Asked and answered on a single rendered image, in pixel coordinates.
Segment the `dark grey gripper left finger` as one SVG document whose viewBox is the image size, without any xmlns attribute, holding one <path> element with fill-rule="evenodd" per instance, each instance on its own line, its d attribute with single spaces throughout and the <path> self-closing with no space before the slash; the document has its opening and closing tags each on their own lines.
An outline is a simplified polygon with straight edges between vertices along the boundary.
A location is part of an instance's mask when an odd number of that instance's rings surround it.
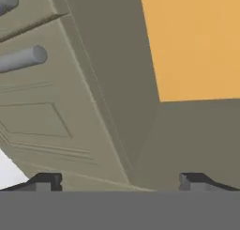
<svg viewBox="0 0 240 230">
<path fill-rule="evenodd" d="M 28 181 L 2 189 L 2 192 L 61 192 L 61 173 L 38 173 Z"/>
</svg>

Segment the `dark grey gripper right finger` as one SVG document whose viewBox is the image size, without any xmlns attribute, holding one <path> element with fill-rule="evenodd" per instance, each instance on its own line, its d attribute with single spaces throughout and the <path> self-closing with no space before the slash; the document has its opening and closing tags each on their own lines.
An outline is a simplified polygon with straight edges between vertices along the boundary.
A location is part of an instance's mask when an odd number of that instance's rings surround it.
<svg viewBox="0 0 240 230">
<path fill-rule="evenodd" d="M 240 189 L 216 182 L 204 173 L 181 173 L 179 175 L 180 191 L 189 192 L 240 192 Z"/>
</svg>

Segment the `olive cabinet door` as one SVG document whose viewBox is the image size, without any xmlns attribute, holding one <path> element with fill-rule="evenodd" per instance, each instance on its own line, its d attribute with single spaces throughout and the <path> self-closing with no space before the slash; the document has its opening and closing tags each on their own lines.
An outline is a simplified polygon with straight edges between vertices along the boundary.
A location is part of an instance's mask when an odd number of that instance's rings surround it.
<svg viewBox="0 0 240 230">
<path fill-rule="evenodd" d="M 0 74 L 0 141 L 25 173 L 55 170 L 70 189 L 138 186 L 136 167 L 158 112 L 143 19 L 99 29 L 64 16 L 0 43 L 42 64 Z"/>
</svg>

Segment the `olive drawer front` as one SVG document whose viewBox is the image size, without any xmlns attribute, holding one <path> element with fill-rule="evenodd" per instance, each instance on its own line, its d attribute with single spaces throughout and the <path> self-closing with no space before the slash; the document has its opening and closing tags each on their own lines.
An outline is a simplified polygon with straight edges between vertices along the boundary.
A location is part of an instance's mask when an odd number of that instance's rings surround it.
<svg viewBox="0 0 240 230">
<path fill-rule="evenodd" d="M 0 42 L 68 14 L 67 0 L 19 0 L 19 5 L 0 16 Z"/>
</svg>

